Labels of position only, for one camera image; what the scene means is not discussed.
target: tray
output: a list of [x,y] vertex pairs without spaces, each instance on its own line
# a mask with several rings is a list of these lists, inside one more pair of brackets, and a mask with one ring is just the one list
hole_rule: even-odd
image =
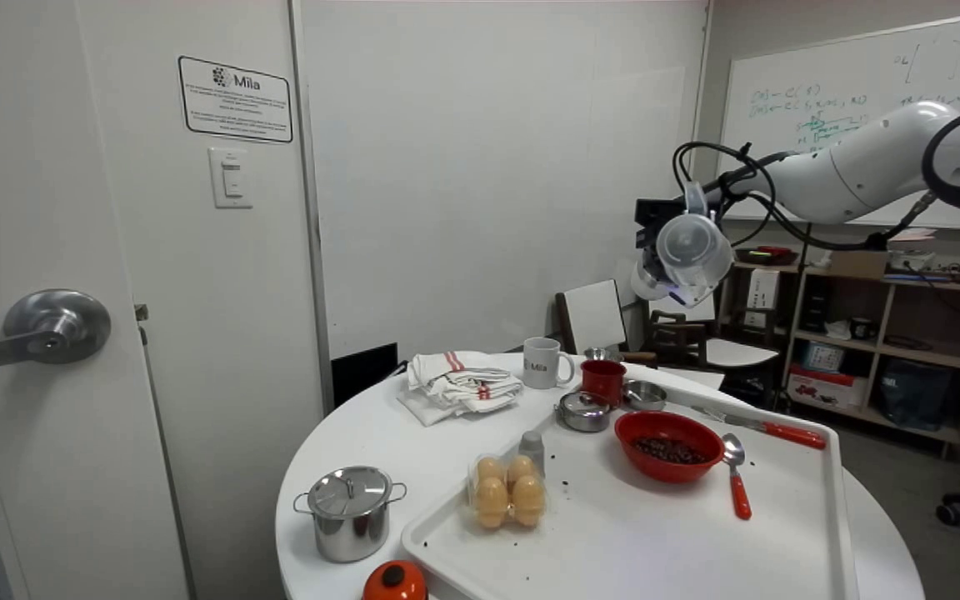
[[[441,597],[855,600],[835,432],[702,396],[671,399],[665,410],[742,441],[753,519],[733,518],[723,462],[689,486],[655,485],[625,462],[611,431],[547,427],[547,512],[537,529],[479,529],[462,476],[405,522],[405,552],[426,565]],[[814,451],[723,417],[785,421],[829,444]]]

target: metal pot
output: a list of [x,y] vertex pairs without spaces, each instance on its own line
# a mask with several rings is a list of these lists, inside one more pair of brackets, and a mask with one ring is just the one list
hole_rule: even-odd
[[314,512],[316,550],[332,565],[354,565],[384,546],[386,502],[403,500],[405,485],[391,485],[374,467],[343,467],[320,476],[302,497]]

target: wall sign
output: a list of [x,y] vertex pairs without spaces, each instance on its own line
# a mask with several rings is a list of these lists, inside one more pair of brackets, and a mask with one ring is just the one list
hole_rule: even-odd
[[184,120],[194,134],[290,145],[290,84],[282,78],[179,58]]

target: round table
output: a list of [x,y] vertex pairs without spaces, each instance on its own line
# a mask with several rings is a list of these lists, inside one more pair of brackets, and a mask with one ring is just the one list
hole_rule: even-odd
[[[675,390],[723,396],[681,375],[655,369],[655,378]],[[563,386],[522,390],[504,414],[444,421],[433,427],[419,427],[419,421],[399,404],[403,395],[403,378],[391,378],[363,390],[332,410],[290,460],[277,500],[277,560],[290,600],[361,600],[370,571],[391,557],[403,557],[403,522],[409,522],[409,518],[422,511],[435,492],[447,492],[450,481],[467,472],[476,457],[501,455],[512,447],[530,427],[542,424]],[[405,485],[405,497],[391,508],[391,538],[374,557],[361,565],[331,565],[316,552],[314,519],[297,512],[292,500],[306,492],[322,472],[350,462],[381,467],[391,481]],[[845,500],[861,597],[923,600],[921,574],[900,529],[852,472],[845,472]]]

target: white door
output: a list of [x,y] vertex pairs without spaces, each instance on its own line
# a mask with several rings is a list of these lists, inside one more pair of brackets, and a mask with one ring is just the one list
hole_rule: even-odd
[[0,0],[0,324],[44,288],[97,294],[82,362],[0,367],[0,597],[187,597],[165,462],[70,0]]

